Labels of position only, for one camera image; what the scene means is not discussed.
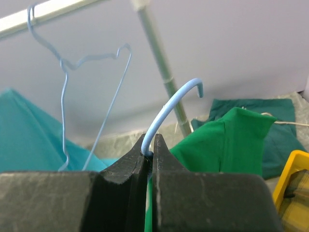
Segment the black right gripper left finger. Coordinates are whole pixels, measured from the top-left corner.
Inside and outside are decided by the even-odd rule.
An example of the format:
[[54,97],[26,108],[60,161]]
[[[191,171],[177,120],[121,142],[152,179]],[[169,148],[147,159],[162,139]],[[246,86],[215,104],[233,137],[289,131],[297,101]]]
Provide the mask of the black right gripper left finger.
[[2,173],[1,231],[143,231],[151,163],[141,143],[101,172]]

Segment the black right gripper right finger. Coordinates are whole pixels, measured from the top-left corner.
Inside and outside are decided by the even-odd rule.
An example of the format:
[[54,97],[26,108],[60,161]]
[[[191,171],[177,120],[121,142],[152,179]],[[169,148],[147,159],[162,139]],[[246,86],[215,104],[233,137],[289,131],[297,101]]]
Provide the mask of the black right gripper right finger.
[[264,180],[254,174],[191,172],[154,139],[154,232],[281,232]]

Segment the green t shirt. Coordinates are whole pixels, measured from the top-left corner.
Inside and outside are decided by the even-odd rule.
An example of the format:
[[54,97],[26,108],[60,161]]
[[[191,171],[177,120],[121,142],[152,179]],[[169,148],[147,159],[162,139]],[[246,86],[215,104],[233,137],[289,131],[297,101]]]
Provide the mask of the green t shirt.
[[233,108],[168,149],[191,172],[254,174],[262,178],[264,138],[274,120]]

